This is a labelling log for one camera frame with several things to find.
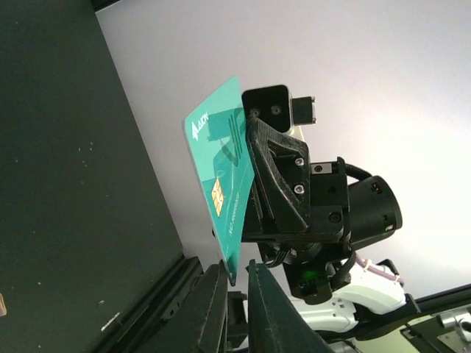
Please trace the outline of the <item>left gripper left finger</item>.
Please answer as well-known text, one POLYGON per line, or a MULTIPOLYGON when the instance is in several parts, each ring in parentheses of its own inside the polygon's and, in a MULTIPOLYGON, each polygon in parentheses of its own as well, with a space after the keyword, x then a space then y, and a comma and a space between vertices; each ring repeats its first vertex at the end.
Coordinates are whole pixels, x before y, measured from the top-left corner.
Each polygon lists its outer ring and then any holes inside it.
POLYGON ((227 313, 227 271, 210 265, 175 316, 138 352, 218 352, 227 313))

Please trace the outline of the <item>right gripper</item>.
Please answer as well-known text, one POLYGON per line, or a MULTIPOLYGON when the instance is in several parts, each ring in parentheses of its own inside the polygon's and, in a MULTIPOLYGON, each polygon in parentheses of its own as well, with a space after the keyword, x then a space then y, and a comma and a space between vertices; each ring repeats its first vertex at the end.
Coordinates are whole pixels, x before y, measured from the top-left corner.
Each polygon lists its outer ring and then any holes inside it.
POLYGON ((242 240, 263 260, 324 267, 350 255, 346 162, 309 163, 307 144, 258 118, 247 120, 255 172, 242 240))

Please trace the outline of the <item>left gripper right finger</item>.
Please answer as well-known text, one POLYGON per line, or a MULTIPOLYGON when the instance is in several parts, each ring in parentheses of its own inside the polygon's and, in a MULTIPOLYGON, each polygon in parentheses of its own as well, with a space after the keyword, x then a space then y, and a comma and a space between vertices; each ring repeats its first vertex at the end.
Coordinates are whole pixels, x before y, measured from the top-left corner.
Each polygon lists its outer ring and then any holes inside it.
POLYGON ((248 336, 250 352, 332 352, 301 317, 271 271, 250 260, 248 336))

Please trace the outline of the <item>teal chip credit card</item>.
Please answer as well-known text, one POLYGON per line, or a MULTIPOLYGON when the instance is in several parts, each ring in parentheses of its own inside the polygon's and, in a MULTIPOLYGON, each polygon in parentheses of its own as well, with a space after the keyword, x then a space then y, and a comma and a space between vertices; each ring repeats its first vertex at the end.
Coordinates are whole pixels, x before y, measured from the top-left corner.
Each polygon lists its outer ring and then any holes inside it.
POLYGON ((234 286, 255 177, 238 78, 233 76, 215 89, 183 120, 183 129, 219 244, 219 256, 234 286))

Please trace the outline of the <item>pink leather card holder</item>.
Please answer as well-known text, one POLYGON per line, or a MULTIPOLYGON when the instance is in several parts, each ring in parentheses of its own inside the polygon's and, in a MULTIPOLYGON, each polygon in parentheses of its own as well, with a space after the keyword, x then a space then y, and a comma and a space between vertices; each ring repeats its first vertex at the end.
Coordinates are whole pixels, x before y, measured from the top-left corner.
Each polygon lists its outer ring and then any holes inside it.
POLYGON ((6 304, 4 302, 4 297, 3 295, 0 293, 0 316, 5 316, 7 314, 7 307, 6 307, 6 304))

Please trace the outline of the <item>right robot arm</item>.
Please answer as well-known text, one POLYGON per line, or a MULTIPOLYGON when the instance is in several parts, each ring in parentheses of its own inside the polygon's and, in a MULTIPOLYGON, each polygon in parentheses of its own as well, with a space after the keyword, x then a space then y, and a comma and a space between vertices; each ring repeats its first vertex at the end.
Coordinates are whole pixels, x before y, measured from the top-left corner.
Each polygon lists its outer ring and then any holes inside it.
POLYGON ((305 142, 247 120, 255 172, 241 239, 248 265, 250 352, 330 352, 333 343, 379 338, 419 312, 391 260, 358 251, 401 228, 387 182, 342 158, 312 163, 305 142))

